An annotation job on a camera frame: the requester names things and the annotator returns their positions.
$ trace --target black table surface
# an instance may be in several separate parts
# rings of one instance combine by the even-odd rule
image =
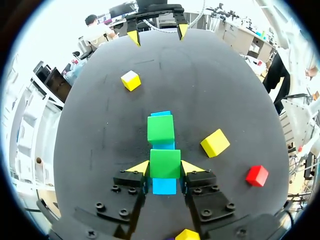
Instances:
[[[181,159],[211,169],[236,215],[275,214],[285,203],[289,161],[283,130],[264,86],[245,61],[214,33],[140,33],[101,46],[84,66],[66,100],[54,151],[54,181],[61,215],[75,207],[95,212],[114,174],[149,159],[147,117],[170,110]],[[142,82],[129,92],[121,76]],[[230,146],[208,158],[200,142],[221,129]],[[245,181],[251,166],[269,172],[264,187]],[[146,196],[134,240],[161,240],[194,230],[181,193]]]

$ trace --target person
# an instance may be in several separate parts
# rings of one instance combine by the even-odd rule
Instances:
[[[316,66],[316,54],[310,46],[311,41],[307,40],[307,34],[299,29],[293,19],[288,21],[287,26],[290,48],[299,47],[300,56],[298,61],[302,61],[301,64],[304,66],[305,76],[310,78],[315,77],[318,73],[318,67]],[[284,49],[282,47],[278,49],[263,81],[265,89],[270,93],[271,89],[276,88],[281,78],[284,78],[279,93],[274,100],[274,106],[279,115],[284,109],[281,99],[287,96],[290,91],[289,53],[290,49]]]
[[[98,48],[102,43],[107,42],[108,40],[113,40],[118,37],[115,31],[105,24],[98,24],[98,17],[94,14],[89,15],[85,19],[85,24],[88,26],[83,39],[86,44],[93,45]]]

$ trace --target stacked blocks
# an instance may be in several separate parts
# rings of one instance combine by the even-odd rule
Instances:
[[[188,229],[183,230],[175,240],[200,240],[199,233]]]
[[[263,187],[268,178],[268,175],[268,171],[262,165],[253,166],[249,170],[249,173],[246,176],[245,180],[252,186]]]
[[[155,195],[174,195],[177,193],[175,178],[153,178],[152,189]]]
[[[151,149],[150,177],[158,179],[179,179],[180,161],[180,150]]]
[[[175,142],[174,118],[172,115],[148,116],[147,138],[152,145]]]
[[[153,194],[176,194],[181,152],[175,149],[174,118],[170,111],[155,112],[148,117],[147,139],[152,144],[150,177]]]
[[[151,117],[166,116],[166,115],[171,115],[171,112],[170,111],[159,111],[159,112],[154,112],[154,113],[150,114]]]
[[[123,85],[131,92],[141,85],[139,75],[134,71],[129,71],[121,77]]]
[[[209,158],[216,157],[222,153],[227,147],[230,146],[230,143],[221,129],[218,129],[210,136],[205,138],[201,143],[204,151]]]

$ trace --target blue cube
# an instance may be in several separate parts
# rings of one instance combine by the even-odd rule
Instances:
[[[152,146],[152,149],[168,149],[168,150],[175,150],[176,149],[176,145],[175,143],[171,143],[171,144],[155,144]]]
[[[152,193],[154,195],[177,194],[177,180],[175,178],[152,178]]]
[[[154,113],[150,114],[151,117],[166,116],[166,115],[171,115],[171,112],[170,111],[159,111],[159,112],[154,112]]]

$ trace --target screw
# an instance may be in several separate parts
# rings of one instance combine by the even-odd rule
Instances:
[[[202,189],[201,188],[196,188],[193,190],[193,192],[197,195],[201,194],[202,193]]]
[[[219,191],[219,187],[217,185],[214,185],[214,186],[211,187],[211,190],[213,192],[218,192]]]
[[[119,215],[121,216],[121,217],[123,217],[123,218],[125,218],[125,217],[128,217],[129,216],[129,212],[128,212],[128,210],[127,209],[121,209],[120,211],[119,211]]]
[[[131,187],[128,192],[129,192],[130,195],[136,195],[137,194],[137,190],[134,187]]]
[[[228,210],[228,211],[234,211],[236,209],[236,206],[234,203],[228,203],[225,208]]]
[[[209,218],[211,215],[212,215],[212,212],[211,212],[211,210],[209,210],[209,209],[205,209],[205,210],[202,210],[202,211],[201,211],[201,217],[202,217],[203,219]]]
[[[240,228],[237,232],[236,235],[240,238],[244,238],[247,235],[247,230],[244,228]]]
[[[88,239],[96,239],[98,236],[98,233],[92,229],[89,229],[85,232],[85,235]]]
[[[118,193],[121,191],[121,188],[118,185],[113,185],[111,190],[115,193]]]
[[[95,204],[95,208],[99,211],[99,212],[104,212],[106,210],[105,205],[103,205],[101,202],[97,202]]]

